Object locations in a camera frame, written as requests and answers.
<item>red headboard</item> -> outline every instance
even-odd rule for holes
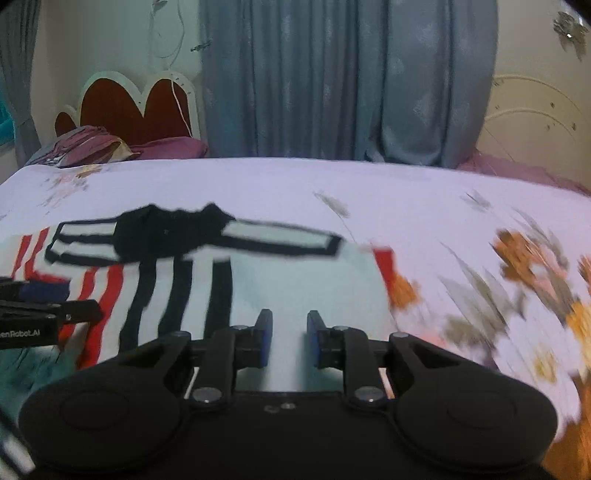
[[[56,134],[82,125],[105,127],[128,145],[200,136],[193,85],[174,72],[153,77],[143,93],[120,73],[94,75],[83,89],[78,110],[67,106],[57,115]]]

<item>wall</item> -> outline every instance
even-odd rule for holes
[[[534,77],[559,88],[591,121],[591,33],[589,53],[579,61],[573,46],[563,50],[553,30],[560,0],[498,0],[498,4],[496,73]]]
[[[196,0],[169,0],[156,16],[155,54],[168,54],[178,44],[181,24],[185,37],[173,69],[193,80],[200,72],[200,43]],[[55,102],[77,106],[87,79],[102,70],[121,72],[142,89],[146,78],[164,68],[164,62],[148,54],[152,0],[43,0],[47,8],[47,51]]]
[[[39,27],[33,55],[33,70],[31,72],[31,114],[41,145],[47,144],[56,136],[53,122],[57,115],[57,98],[48,52],[49,10],[48,1],[43,1],[39,14]]]

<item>pink pillow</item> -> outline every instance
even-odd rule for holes
[[[207,144],[191,137],[163,138],[130,149],[137,154],[133,160],[183,160],[203,158],[207,154]]]
[[[475,150],[468,160],[460,164],[457,170],[472,171],[482,175],[502,177],[504,179],[525,180],[531,183],[550,185],[560,189],[572,190],[591,196],[591,190],[572,180],[567,180],[548,173],[542,167],[523,165],[506,158],[494,157]]]

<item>gray curtain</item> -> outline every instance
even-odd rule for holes
[[[491,89],[496,0],[201,0],[218,157],[454,167]]]
[[[14,122],[17,163],[41,144],[31,117],[31,69],[41,0],[14,0],[0,13],[0,89]]]

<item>headboard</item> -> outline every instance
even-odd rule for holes
[[[519,75],[495,78],[478,149],[591,187],[589,122],[563,92]]]
[[[193,85],[170,71],[149,78],[143,92],[118,72],[96,73],[84,85],[78,107],[66,105],[57,115],[56,135],[82,125],[105,127],[128,145],[170,137],[200,138]]]

